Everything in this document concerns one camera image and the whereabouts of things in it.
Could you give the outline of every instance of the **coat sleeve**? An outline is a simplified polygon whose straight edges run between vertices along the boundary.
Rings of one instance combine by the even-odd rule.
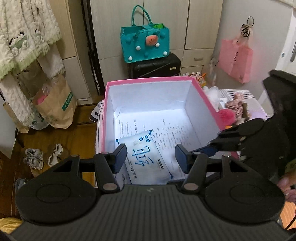
[[[51,45],[60,40],[62,35],[48,0],[32,0],[31,7],[34,19],[39,19],[44,26],[47,43]]]
[[[0,0],[0,81],[16,67],[16,62],[8,45],[5,12],[4,2]]]

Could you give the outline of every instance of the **open cardboard box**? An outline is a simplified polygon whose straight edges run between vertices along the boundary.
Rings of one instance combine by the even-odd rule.
[[[176,144],[191,151],[205,146],[224,129],[193,77],[155,77],[108,82],[101,136],[102,151],[113,152],[116,139],[151,130],[174,179],[183,179],[175,159]],[[120,187],[130,183],[124,164],[116,176]]]

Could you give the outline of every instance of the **sneaker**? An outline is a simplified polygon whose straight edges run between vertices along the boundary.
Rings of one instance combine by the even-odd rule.
[[[53,154],[55,154],[56,156],[60,156],[62,152],[63,152],[62,144],[56,144]]]
[[[27,163],[31,168],[41,170],[43,168],[43,161],[33,156],[27,156],[24,158],[24,163]]]
[[[49,156],[49,158],[47,159],[47,164],[52,167],[55,164],[57,164],[59,162],[57,155],[55,155],[54,153],[52,155]]]
[[[44,155],[44,152],[39,150],[39,149],[32,149],[32,148],[29,148],[29,149],[26,149],[25,150],[25,154],[30,157],[35,157],[35,158],[38,158],[39,160],[43,160],[43,155]]]

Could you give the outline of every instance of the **pink pom-pom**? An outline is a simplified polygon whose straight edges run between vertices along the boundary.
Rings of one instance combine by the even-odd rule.
[[[218,112],[224,126],[231,126],[235,122],[235,112],[230,109],[222,109]]]

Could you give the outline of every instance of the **white wall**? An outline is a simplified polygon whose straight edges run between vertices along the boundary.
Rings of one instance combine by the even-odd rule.
[[[252,16],[255,24],[252,28],[253,62],[250,82],[241,84],[224,71],[217,69],[219,88],[248,89],[258,99],[263,93],[262,80],[268,72],[276,68],[287,37],[293,9],[277,0],[224,0],[222,14],[213,56],[218,59],[222,39],[234,38],[248,17]]]
[[[0,151],[7,157],[15,144],[15,124],[3,108],[3,100],[0,98]]]

